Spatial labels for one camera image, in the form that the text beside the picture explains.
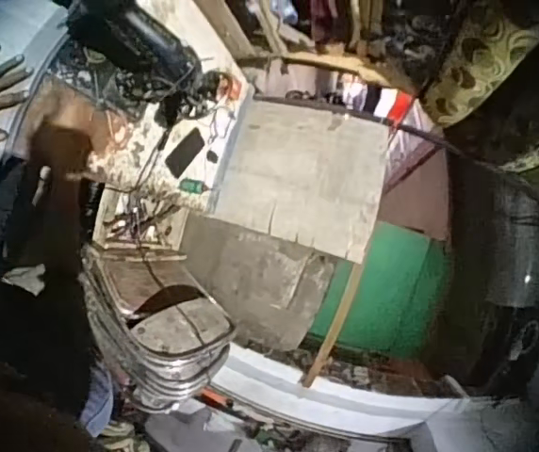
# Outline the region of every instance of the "green wall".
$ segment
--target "green wall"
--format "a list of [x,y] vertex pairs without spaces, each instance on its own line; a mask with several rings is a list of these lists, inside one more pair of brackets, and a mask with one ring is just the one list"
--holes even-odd
[[[338,344],[412,358],[422,347],[448,279],[440,242],[377,222],[362,281]],[[351,263],[340,261],[310,329],[323,337],[347,285]]]

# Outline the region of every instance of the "person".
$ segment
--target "person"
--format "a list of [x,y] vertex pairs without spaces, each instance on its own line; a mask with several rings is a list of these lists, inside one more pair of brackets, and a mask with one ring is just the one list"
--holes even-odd
[[[0,110],[28,97],[4,93],[32,74],[20,69],[23,61],[18,56],[0,65]],[[79,183],[67,177],[91,149],[87,108],[78,99],[59,99],[30,139],[29,162],[0,164],[0,451],[94,450],[91,439],[110,420],[110,376],[96,355],[76,280]],[[7,137],[0,129],[0,141]],[[3,258],[19,189],[32,177],[30,168],[42,166],[53,177],[43,238],[31,254],[45,265],[45,285],[31,293],[2,281]]]

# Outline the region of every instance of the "black phone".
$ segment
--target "black phone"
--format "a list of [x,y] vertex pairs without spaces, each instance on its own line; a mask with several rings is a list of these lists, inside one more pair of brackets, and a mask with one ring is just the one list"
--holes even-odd
[[201,136],[201,131],[198,127],[195,127],[175,146],[175,149],[165,159],[165,165],[167,165],[173,177],[179,179],[203,148],[204,139]]

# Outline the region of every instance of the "patterned fabric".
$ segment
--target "patterned fabric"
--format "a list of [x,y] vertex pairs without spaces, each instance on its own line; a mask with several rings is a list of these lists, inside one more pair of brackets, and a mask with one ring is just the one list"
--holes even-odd
[[470,8],[437,81],[423,106],[448,127],[479,107],[539,43],[539,15],[509,18],[499,0]]

